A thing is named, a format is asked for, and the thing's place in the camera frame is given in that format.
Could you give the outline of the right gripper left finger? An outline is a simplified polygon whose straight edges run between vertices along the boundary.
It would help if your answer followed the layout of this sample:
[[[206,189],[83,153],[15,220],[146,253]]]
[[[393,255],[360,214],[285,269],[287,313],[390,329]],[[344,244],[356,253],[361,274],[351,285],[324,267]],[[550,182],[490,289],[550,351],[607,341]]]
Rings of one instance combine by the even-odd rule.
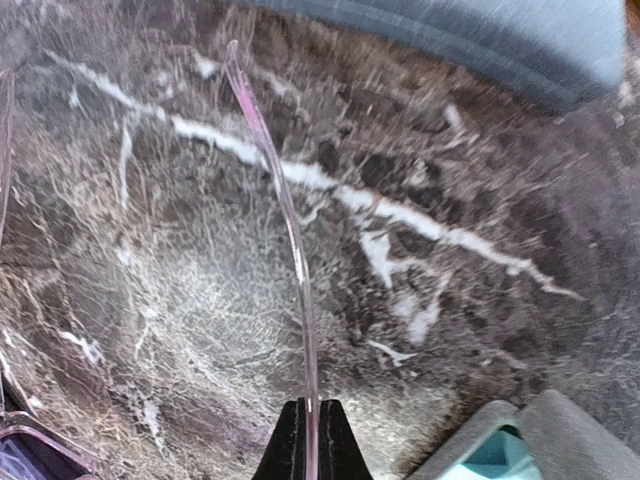
[[[304,480],[306,473],[305,400],[287,401],[273,429],[253,480]]]

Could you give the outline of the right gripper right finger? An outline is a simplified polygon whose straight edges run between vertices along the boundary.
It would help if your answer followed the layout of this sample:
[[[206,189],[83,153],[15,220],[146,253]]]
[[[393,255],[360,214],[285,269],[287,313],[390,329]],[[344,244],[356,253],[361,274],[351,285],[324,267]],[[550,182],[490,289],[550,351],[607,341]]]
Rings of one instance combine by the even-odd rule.
[[[323,400],[320,404],[318,478],[373,479],[338,400]]]

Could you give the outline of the beige glasses case teal lining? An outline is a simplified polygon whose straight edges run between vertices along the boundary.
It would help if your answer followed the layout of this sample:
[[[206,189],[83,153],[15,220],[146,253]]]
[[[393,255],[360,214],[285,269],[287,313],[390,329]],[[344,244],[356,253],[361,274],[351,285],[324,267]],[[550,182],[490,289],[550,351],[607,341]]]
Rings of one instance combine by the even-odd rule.
[[[410,474],[442,479],[471,459],[506,427],[542,479],[637,479],[639,457],[586,411],[556,390],[545,390],[519,409],[487,403]]]

